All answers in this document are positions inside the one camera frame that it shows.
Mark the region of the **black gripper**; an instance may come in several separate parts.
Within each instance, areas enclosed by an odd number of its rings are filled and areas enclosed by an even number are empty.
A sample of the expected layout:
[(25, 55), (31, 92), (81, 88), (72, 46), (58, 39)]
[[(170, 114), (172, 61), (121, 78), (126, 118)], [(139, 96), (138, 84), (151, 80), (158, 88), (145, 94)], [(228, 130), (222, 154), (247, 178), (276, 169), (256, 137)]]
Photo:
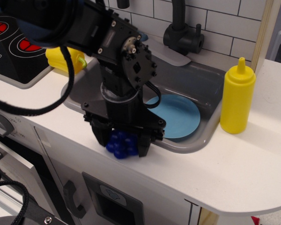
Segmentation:
[(146, 108), (140, 93), (122, 102), (90, 98), (81, 104), (81, 109), (100, 145), (107, 145), (112, 129), (124, 130), (138, 135), (138, 155), (145, 157), (151, 141), (164, 137), (165, 120)]

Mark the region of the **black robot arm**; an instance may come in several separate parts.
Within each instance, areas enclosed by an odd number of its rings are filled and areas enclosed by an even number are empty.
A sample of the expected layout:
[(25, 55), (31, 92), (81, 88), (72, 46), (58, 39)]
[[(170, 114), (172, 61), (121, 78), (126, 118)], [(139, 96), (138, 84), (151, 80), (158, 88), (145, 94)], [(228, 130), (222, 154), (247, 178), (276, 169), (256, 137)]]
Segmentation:
[(127, 132), (132, 137), (116, 141), (115, 156), (137, 153), (144, 157), (152, 142), (163, 139), (165, 120), (151, 112), (156, 104), (143, 102), (144, 86), (161, 95), (151, 82), (156, 76), (156, 64), (137, 28), (127, 19), (106, 9), (102, 0), (0, 0), (0, 13), (15, 18), (32, 44), (59, 47), (69, 72), (68, 87), (55, 103), (27, 109), (0, 101), (0, 109), (15, 115), (37, 116), (63, 103), (74, 86), (69, 53), (73, 48), (95, 57), (100, 65), (101, 99), (88, 97), (81, 105), (84, 119), (99, 144), (109, 146), (115, 131)]

